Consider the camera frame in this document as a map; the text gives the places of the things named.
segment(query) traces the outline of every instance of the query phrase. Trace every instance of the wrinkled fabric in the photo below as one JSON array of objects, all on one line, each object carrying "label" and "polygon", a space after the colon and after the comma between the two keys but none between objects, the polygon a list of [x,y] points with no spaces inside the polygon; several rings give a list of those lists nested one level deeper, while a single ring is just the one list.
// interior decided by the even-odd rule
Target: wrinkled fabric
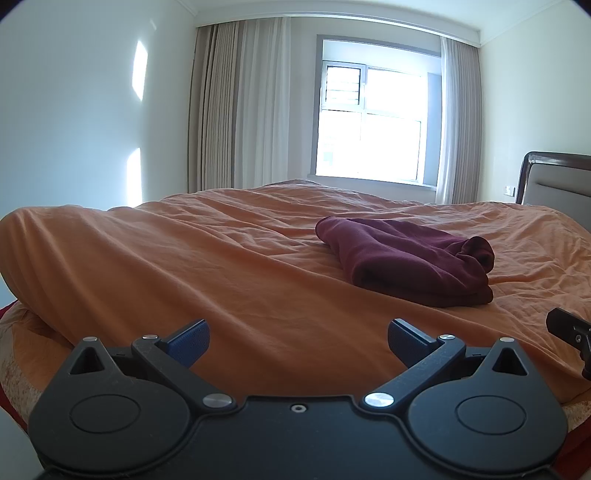
[{"label": "wrinkled fabric", "polygon": [[[443,310],[351,285],[314,231],[329,215],[486,238],[494,300]],[[589,390],[578,351],[549,334],[545,318],[562,307],[591,319],[591,233],[546,207],[420,205],[295,183],[107,212],[30,207],[0,221],[0,273],[34,312],[12,335],[39,390],[82,337],[128,346],[199,318],[211,343],[191,369],[237,398],[360,397],[405,370],[388,348],[393,318],[470,346],[513,337],[561,403]]]},{"label": "wrinkled fabric", "polygon": [[403,220],[323,218],[316,235],[353,285],[431,307],[471,306],[493,298],[495,254],[469,239]]}]

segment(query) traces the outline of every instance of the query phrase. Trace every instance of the sheer curtain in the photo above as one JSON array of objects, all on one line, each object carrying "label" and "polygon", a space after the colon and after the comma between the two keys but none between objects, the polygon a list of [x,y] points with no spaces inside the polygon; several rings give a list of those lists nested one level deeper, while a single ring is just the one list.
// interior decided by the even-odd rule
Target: sheer curtain
[{"label": "sheer curtain", "polygon": [[245,21],[238,81],[234,186],[287,179],[289,17]]},{"label": "sheer curtain", "polygon": [[475,202],[482,144],[478,49],[441,38],[443,122],[437,203]]}]

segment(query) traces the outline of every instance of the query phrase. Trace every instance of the ceiling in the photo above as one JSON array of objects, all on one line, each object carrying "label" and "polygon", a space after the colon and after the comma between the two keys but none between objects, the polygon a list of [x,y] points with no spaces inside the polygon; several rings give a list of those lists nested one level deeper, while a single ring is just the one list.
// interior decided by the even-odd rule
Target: ceiling
[{"label": "ceiling", "polygon": [[[261,0],[183,0],[193,12],[252,4]],[[397,7],[451,20],[480,32],[486,43],[561,0],[354,0],[357,4]]]}]

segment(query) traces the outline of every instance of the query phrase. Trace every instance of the white wall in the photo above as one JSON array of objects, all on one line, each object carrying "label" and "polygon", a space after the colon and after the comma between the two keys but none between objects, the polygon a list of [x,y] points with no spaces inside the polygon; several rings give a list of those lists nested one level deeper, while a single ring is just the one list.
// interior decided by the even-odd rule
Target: white wall
[{"label": "white wall", "polygon": [[[290,178],[306,178],[310,174],[312,152],[312,128],[314,115],[314,80],[316,74],[316,37],[317,35],[339,35],[342,37],[368,38],[441,51],[441,41],[437,35],[378,24],[361,20],[343,18],[296,17],[291,19],[291,97],[290,97],[290,133],[289,133],[289,165]],[[340,188],[351,188],[350,179],[331,177],[314,177],[318,181]],[[357,190],[380,195],[388,194],[388,198],[396,200],[416,200],[433,202],[435,194],[432,189],[414,186],[387,185],[384,182],[358,181]]]},{"label": "white wall", "polygon": [[591,154],[591,17],[563,1],[480,48],[481,200],[514,202],[524,155]]},{"label": "white wall", "polygon": [[[172,0],[20,3],[0,23],[0,218],[26,205],[125,205],[138,147],[144,201],[185,192],[194,25]],[[138,40],[143,101],[131,86]],[[10,298],[0,284],[0,305]]]}]

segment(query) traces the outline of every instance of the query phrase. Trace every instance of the window pane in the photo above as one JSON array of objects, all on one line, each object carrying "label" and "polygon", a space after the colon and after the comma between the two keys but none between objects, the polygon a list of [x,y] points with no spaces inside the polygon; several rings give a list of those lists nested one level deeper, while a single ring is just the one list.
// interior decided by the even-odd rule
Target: window pane
[{"label": "window pane", "polygon": [[368,110],[414,120],[427,115],[426,77],[368,69],[365,96]]},{"label": "window pane", "polygon": [[325,100],[327,102],[344,103],[346,105],[358,105],[360,79],[360,69],[351,67],[327,67]]},{"label": "window pane", "polygon": [[416,180],[421,122],[392,116],[370,115],[363,126],[363,161],[360,178]]},{"label": "window pane", "polygon": [[318,127],[316,174],[353,177],[361,155],[361,113],[322,110]]}]

